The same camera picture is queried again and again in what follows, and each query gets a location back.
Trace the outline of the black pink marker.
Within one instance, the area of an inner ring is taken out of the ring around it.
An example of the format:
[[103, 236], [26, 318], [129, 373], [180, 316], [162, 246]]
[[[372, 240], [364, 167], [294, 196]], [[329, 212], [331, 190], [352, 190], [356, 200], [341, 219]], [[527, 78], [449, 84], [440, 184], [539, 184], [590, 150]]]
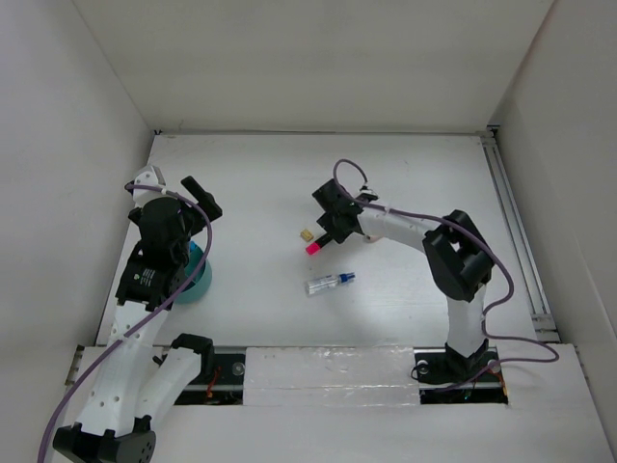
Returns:
[[324, 233], [311, 242], [306, 247], [305, 251], [309, 256], [314, 256], [332, 241], [333, 238], [328, 233]]

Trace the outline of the teal plastic cup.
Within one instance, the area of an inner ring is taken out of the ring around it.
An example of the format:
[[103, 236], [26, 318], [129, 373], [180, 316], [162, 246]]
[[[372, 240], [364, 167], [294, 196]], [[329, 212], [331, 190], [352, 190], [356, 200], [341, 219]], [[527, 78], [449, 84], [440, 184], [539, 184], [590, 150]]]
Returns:
[[195, 241], [190, 242], [189, 260], [184, 267], [187, 277], [196, 273], [191, 283], [175, 299], [177, 304], [192, 304], [199, 302], [209, 290], [212, 282], [212, 268], [207, 259], [201, 264], [203, 249]]

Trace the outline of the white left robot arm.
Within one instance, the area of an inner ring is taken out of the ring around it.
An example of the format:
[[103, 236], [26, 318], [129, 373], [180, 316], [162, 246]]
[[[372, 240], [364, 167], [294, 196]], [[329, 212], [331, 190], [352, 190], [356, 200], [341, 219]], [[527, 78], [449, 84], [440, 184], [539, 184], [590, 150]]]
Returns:
[[176, 299], [206, 272], [211, 247], [197, 262], [192, 239], [212, 233], [223, 210], [193, 177], [169, 190], [159, 173], [142, 172], [125, 186], [140, 238], [121, 275], [107, 347], [66, 392], [40, 443], [70, 462], [149, 462], [155, 429], [191, 382], [218, 376], [211, 339], [181, 334], [159, 359], [152, 349]]

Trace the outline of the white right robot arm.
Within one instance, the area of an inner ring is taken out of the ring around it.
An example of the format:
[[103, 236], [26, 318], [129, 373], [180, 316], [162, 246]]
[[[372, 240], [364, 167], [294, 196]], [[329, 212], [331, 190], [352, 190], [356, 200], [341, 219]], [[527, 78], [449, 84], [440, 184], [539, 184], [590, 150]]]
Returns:
[[433, 227], [427, 219], [374, 208], [378, 199], [367, 187], [350, 200], [333, 179], [312, 193], [323, 213], [317, 224], [331, 241], [343, 243], [353, 233], [382, 237], [422, 252], [432, 279], [447, 303], [448, 334], [444, 349], [426, 358], [416, 355], [416, 377], [430, 385], [459, 383], [472, 378], [488, 361], [488, 337], [483, 332], [486, 285], [494, 262], [467, 213], [454, 210]]

